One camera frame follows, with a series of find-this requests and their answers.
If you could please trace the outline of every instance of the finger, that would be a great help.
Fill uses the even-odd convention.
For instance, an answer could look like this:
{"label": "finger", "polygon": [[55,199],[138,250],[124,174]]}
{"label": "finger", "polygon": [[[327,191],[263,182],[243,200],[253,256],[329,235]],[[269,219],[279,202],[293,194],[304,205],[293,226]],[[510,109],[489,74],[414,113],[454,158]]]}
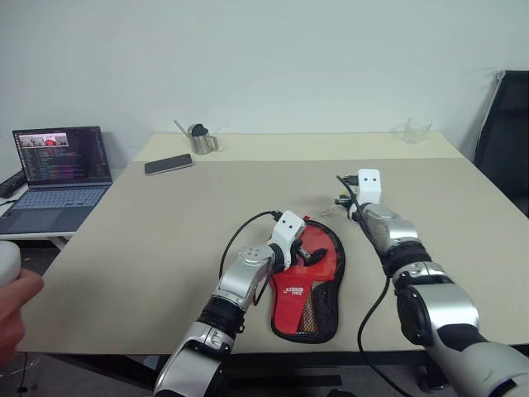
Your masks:
{"label": "finger", "polygon": [[6,350],[0,350],[0,368],[9,364],[17,356],[17,349],[10,348]]}
{"label": "finger", "polygon": [[26,327],[21,320],[20,312],[6,318],[0,329],[0,351],[14,349],[26,335]]}
{"label": "finger", "polygon": [[26,304],[44,287],[43,279],[29,270],[21,270],[18,279],[2,287],[2,295],[13,299],[19,306]]}

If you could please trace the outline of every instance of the black cable on floor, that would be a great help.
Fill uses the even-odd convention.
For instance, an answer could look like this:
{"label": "black cable on floor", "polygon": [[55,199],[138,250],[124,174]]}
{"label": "black cable on floor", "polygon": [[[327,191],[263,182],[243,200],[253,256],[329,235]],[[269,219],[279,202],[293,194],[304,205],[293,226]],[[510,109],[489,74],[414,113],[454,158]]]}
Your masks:
{"label": "black cable on floor", "polygon": [[20,385],[18,386],[17,393],[18,397],[22,397],[24,393],[27,393],[27,387],[24,386],[26,380],[26,367],[27,367],[27,353],[24,353],[24,368],[22,368],[22,378],[20,379]]}

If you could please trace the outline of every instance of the black cable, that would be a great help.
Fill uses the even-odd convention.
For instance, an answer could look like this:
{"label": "black cable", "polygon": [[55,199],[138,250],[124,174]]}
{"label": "black cable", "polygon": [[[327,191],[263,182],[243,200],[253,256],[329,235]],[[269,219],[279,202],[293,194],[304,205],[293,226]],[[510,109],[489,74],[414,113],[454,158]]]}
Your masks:
{"label": "black cable", "polygon": [[16,203],[16,202],[17,202],[16,200],[4,201],[3,203],[0,204],[0,207],[2,207],[3,205],[6,205],[6,204],[11,204],[11,203]]}
{"label": "black cable", "polygon": [[261,301],[261,297],[263,296],[263,293],[264,293],[264,291],[266,289],[266,286],[268,285],[268,283],[270,282],[270,279],[272,278],[272,274],[273,273],[270,273],[266,277],[266,281],[263,284],[263,288],[261,288],[261,291],[259,292],[259,296],[254,294],[254,306],[257,306],[259,304],[259,302]]}
{"label": "black cable", "polygon": [[22,397],[27,392],[27,388],[24,386],[24,380],[26,380],[26,367],[27,367],[27,353],[24,353],[24,368],[22,368],[22,378],[20,379],[20,386],[18,386],[17,393],[19,397]]}
{"label": "black cable", "polygon": [[[339,175],[337,175],[336,178],[341,182],[341,184],[345,186],[345,188],[347,189],[347,192],[349,192],[350,199],[353,201],[353,204],[356,206],[356,213],[358,213],[358,216],[359,216],[358,223],[360,225],[360,228],[362,229],[362,232],[364,232],[365,236],[367,237],[367,239],[373,246],[374,251],[377,252],[377,248],[376,248],[376,245],[374,244],[374,240],[371,236],[371,232],[369,231],[367,227],[367,222],[365,221],[364,214],[362,213],[362,211],[360,211],[360,205],[358,204],[358,200],[356,199],[356,194],[350,188],[349,184],[347,184],[347,182],[343,180],[343,178],[341,178]],[[349,217],[349,208],[347,209],[347,217]]]}
{"label": "black cable", "polygon": [[[365,218],[364,218],[364,214],[362,213],[362,211],[360,211],[360,205],[358,204],[358,200],[356,199],[356,194],[350,188],[349,184],[347,184],[343,180],[343,178],[341,178],[338,175],[336,177],[346,187],[347,192],[349,192],[350,198],[351,198],[353,204],[356,206],[356,213],[358,214],[358,223],[360,225],[360,228],[362,229],[362,232],[364,232],[365,236],[367,237],[367,239],[369,240],[369,242],[373,246],[374,251],[378,255],[379,253],[377,251],[377,247],[374,244],[374,239],[371,236],[371,232],[368,229],[367,222],[365,221]],[[362,333],[364,332],[364,328],[367,325],[367,322],[369,321],[371,316],[373,315],[374,311],[377,309],[378,306],[380,306],[380,304],[384,300],[386,294],[388,293],[389,281],[390,281],[389,277],[386,276],[386,281],[385,281],[385,284],[384,284],[384,288],[382,289],[382,292],[380,293],[380,295],[377,298],[377,300],[374,301],[373,306],[371,306],[371,308],[368,310],[367,314],[364,316],[364,319],[362,320],[362,323],[360,324],[360,326],[358,328],[358,334],[357,334],[357,337],[356,337],[356,341],[358,342],[358,349],[360,351],[360,355],[364,358],[365,362],[367,362],[368,365],[373,369],[373,371],[375,371],[384,380],[384,382],[386,382],[388,385],[393,387],[398,393],[400,393],[404,397],[413,397],[412,395],[410,395],[409,393],[407,393],[406,391],[401,389],[397,384],[395,384],[391,379],[389,379],[388,376],[386,374],[384,374],[384,372],[380,368],[378,368],[375,364],[373,364],[369,360],[367,355],[365,354],[364,347],[362,346]]]}
{"label": "black cable", "polygon": [[239,235],[240,232],[242,232],[242,229],[244,229],[246,226],[248,226],[249,223],[252,223],[257,218],[263,217],[264,215],[272,215],[274,219],[277,221],[279,218],[281,218],[281,212],[279,211],[264,211],[262,213],[258,213],[257,215],[254,215],[250,219],[248,219],[246,222],[244,222],[241,227],[237,229],[235,234],[231,237],[230,241],[228,242],[228,245],[226,246],[226,249],[224,250],[224,253],[222,254],[221,258],[221,265],[219,266],[218,270],[218,278],[221,279],[222,272],[224,271],[224,260],[226,259],[226,255],[228,251],[230,250],[231,244],[236,239],[236,237]]}
{"label": "black cable", "polygon": [[377,307],[380,305],[380,303],[384,300],[384,297],[388,293],[389,289],[389,277],[386,277],[386,281],[384,284],[384,288],[382,289],[382,292],[380,293],[377,300],[374,301],[373,306],[371,306],[371,309],[368,310],[367,314],[365,315],[364,319],[362,320],[362,323],[360,324],[360,327],[358,328],[358,334],[356,336],[356,341],[358,342],[358,350],[360,351],[360,355],[362,358],[364,358],[365,362],[368,363],[368,365],[375,371],[379,376],[386,382],[388,385],[393,387],[398,393],[403,395],[404,397],[413,397],[413,395],[410,395],[406,391],[402,390],[398,385],[396,385],[391,379],[388,378],[384,372],[378,368],[375,364],[373,364],[367,355],[365,354],[364,347],[362,346],[362,333],[364,332],[365,325],[373,315],[374,311],[377,309]]}

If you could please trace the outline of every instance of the laptop keyboard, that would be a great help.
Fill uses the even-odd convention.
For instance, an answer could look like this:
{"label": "laptop keyboard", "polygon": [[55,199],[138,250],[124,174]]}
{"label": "laptop keyboard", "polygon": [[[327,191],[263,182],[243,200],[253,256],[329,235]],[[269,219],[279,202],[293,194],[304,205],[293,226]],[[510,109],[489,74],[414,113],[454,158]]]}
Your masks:
{"label": "laptop keyboard", "polygon": [[24,194],[12,209],[93,207],[107,189],[61,189]]}

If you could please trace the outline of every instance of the laptop screen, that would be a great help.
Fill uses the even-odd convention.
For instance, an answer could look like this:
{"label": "laptop screen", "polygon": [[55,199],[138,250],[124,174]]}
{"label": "laptop screen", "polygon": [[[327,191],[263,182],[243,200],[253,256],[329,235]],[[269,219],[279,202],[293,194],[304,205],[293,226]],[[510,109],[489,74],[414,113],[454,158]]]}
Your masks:
{"label": "laptop screen", "polygon": [[13,131],[31,186],[112,182],[99,127]]}

